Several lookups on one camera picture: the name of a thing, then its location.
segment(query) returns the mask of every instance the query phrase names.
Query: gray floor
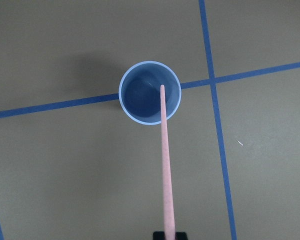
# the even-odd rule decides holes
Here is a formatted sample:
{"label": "gray floor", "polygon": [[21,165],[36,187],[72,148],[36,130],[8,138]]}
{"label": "gray floor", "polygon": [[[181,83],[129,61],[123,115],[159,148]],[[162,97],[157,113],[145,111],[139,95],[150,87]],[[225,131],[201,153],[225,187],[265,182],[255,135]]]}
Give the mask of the gray floor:
{"label": "gray floor", "polygon": [[[205,3],[217,77],[300,62],[300,1]],[[0,111],[117,93],[144,60],[208,78],[196,0],[0,1]],[[300,69],[217,91],[237,239],[300,240]],[[182,91],[168,129],[176,230],[230,240],[209,86]],[[118,100],[1,118],[4,239],[150,240],[160,161],[160,127]]]}

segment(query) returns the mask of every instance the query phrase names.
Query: black base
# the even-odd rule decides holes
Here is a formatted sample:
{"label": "black base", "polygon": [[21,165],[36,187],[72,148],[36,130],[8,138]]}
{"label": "black base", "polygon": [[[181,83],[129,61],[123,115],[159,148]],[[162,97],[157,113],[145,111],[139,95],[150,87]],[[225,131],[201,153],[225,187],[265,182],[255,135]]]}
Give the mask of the black base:
{"label": "black base", "polygon": [[[176,232],[175,239],[176,240],[188,240],[188,237],[185,232]],[[152,235],[152,240],[165,240],[165,232],[164,231],[155,231]]]}

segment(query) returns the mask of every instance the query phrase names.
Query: blue plastic cup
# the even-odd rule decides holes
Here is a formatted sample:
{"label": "blue plastic cup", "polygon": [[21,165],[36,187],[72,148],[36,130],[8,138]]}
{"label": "blue plastic cup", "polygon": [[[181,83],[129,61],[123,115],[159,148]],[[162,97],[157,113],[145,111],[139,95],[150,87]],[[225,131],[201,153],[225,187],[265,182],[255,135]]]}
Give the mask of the blue plastic cup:
{"label": "blue plastic cup", "polygon": [[119,100],[125,113],[140,124],[160,124],[161,85],[165,88],[166,115],[169,119],[181,101],[181,86],[176,74],[157,61],[142,61],[130,67],[119,85]]}

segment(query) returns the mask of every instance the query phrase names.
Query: pink stick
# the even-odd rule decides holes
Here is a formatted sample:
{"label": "pink stick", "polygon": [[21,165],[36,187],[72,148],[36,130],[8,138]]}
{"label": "pink stick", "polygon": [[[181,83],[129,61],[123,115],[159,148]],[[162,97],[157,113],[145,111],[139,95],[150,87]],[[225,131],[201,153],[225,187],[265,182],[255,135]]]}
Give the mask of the pink stick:
{"label": "pink stick", "polygon": [[165,240],[176,239],[174,200],[169,155],[168,126],[166,112],[165,86],[160,86],[161,100],[161,145],[162,145],[162,176],[163,176],[163,218]]}

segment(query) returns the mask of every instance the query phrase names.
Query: cup rim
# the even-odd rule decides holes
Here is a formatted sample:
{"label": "cup rim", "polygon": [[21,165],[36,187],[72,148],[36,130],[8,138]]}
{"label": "cup rim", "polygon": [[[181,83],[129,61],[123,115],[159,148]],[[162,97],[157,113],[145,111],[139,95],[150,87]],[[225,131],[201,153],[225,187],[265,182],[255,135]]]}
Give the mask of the cup rim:
{"label": "cup rim", "polygon": [[120,81],[120,85],[119,85],[119,101],[120,101],[120,104],[121,104],[121,107],[123,109],[123,111],[128,115],[129,118],[131,118],[132,120],[134,120],[135,122],[139,123],[139,124],[143,124],[143,125],[157,125],[157,124],[160,124],[161,123],[161,120],[160,121],[156,121],[156,122],[147,122],[147,121],[141,121],[137,118],[135,118],[134,116],[132,116],[128,110],[126,109],[126,107],[124,106],[124,103],[123,103],[123,100],[122,100],[122,94],[121,94],[121,91],[122,91],[122,85],[127,77],[127,75],[133,70],[135,69],[136,67],[140,66],[140,65],[144,65],[144,64],[154,64],[154,65],[159,65],[159,66],[162,66],[164,67],[165,69],[167,69],[174,77],[174,80],[176,81],[177,85],[178,85],[178,88],[179,88],[179,99],[178,99],[178,102],[175,106],[175,108],[173,109],[172,113],[170,113],[166,119],[168,120],[169,118],[171,118],[175,112],[177,111],[179,105],[180,105],[180,102],[181,102],[181,95],[182,95],[182,92],[181,92],[181,85],[180,85],[180,81],[177,77],[177,75],[174,73],[174,71],[171,70],[170,67],[168,67],[167,65],[161,63],[161,62],[158,62],[158,61],[142,61],[142,62],[138,62],[136,63],[135,65],[131,66],[125,73],[124,75],[122,76],[121,78],[121,81]]}

